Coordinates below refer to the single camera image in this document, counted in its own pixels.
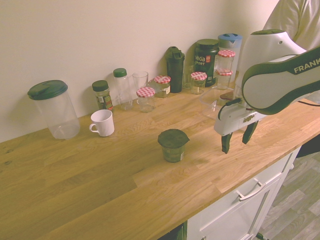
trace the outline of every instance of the dark green lid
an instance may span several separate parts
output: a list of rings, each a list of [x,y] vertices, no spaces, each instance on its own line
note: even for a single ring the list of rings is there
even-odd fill
[[[180,148],[188,141],[188,136],[179,129],[168,129],[158,136],[158,143],[167,149]]]
[[[122,78],[127,75],[127,70],[125,68],[117,68],[113,70],[113,76],[116,78]]]
[[[185,60],[185,54],[181,52],[176,46],[169,47],[164,53],[167,62],[180,63]]]
[[[216,39],[201,39],[196,41],[196,46],[203,49],[214,49],[219,46],[219,41]]]
[[[95,92],[102,92],[109,88],[108,83],[106,80],[99,80],[92,83],[92,89]]]
[[[61,80],[49,80],[34,85],[28,91],[32,100],[51,99],[67,91],[68,85]]]

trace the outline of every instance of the plastic container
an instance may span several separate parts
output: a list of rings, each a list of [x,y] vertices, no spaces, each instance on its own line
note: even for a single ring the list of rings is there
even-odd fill
[[[99,110],[108,109],[113,112],[114,106],[112,105],[108,82],[106,80],[95,81],[92,83],[92,89],[94,91]]]
[[[217,78],[218,78],[218,83],[217,83],[217,89],[219,90],[225,90],[229,88],[229,83],[232,75],[232,71],[228,70],[217,70]]]
[[[127,70],[125,68],[117,68],[113,71],[113,77],[118,91],[117,99],[121,109],[132,109],[134,105],[131,97]]]
[[[170,92],[180,93],[182,91],[185,55],[176,46],[171,46],[166,50],[164,56],[167,74],[171,78]]]
[[[143,113],[149,113],[155,109],[155,90],[152,87],[141,87],[136,91],[137,103]]]
[[[41,82],[28,91],[56,139],[71,139],[80,131],[80,124],[68,94],[68,86],[61,80]]]
[[[216,86],[200,96],[202,114],[216,119],[220,109],[234,97],[233,89],[218,89]]]
[[[194,71],[206,73],[205,87],[216,83],[217,54],[219,42],[216,39],[201,39],[196,42],[194,50]]]
[[[207,74],[205,72],[196,71],[191,73],[191,93],[202,94],[206,84]]]
[[[232,63],[236,53],[231,50],[221,50],[218,52],[217,68],[218,72],[229,73],[232,72]]]
[[[157,98],[166,98],[170,93],[170,81],[171,78],[169,76],[156,76],[154,81],[157,85],[158,92],[155,93]]]
[[[167,162],[177,163],[184,158],[185,144],[188,136],[179,129],[168,129],[158,136],[158,143],[162,146],[163,157]]]
[[[235,57],[232,63],[232,75],[230,82],[234,82],[236,77],[236,71],[240,56],[241,44],[242,44],[242,36],[236,33],[225,33],[218,36],[219,41],[219,49],[220,50],[231,50],[235,52]]]

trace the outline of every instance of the cable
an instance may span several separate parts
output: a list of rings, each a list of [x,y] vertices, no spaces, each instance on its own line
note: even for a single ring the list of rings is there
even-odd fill
[[[312,104],[312,103],[308,103],[308,102],[305,102],[305,101],[298,101],[298,103],[306,104],[306,105],[313,106],[313,107],[320,107],[319,104]]]
[[[220,109],[220,111],[219,111],[219,113],[218,113],[218,119],[221,120],[221,119],[220,119],[220,114],[221,114],[222,109],[224,109],[225,106],[230,106],[230,105],[232,105],[232,104],[237,104],[237,103],[240,103],[240,102],[241,102],[241,98],[235,98],[235,99],[233,99],[233,100],[231,100],[231,101],[228,101],[228,102],[227,102],[225,105],[223,105],[223,107]]]

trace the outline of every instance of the small glass bottle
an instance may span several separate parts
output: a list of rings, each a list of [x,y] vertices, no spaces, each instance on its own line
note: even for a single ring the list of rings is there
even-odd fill
[[[99,80],[92,83],[92,89],[95,94],[99,110],[108,109],[114,112],[114,106],[110,96],[110,89],[106,80]]]
[[[152,87],[141,87],[136,91],[136,95],[141,112],[149,113],[155,109],[155,90]]]
[[[118,102],[123,110],[133,108],[133,100],[131,97],[129,77],[125,68],[117,68],[113,71],[114,81],[118,90]]]
[[[170,93],[170,81],[171,77],[169,76],[156,76],[154,81],[157,84],[157,87],[160,89],[159,92],[155,94],[157,98],[166,98]]]

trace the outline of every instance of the blue lid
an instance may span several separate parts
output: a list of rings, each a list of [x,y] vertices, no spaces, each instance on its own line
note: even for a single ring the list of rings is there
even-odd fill
[[[225,49],[240,48],[242,36],[235,33],[225,33],[218,36],[219,47]]]

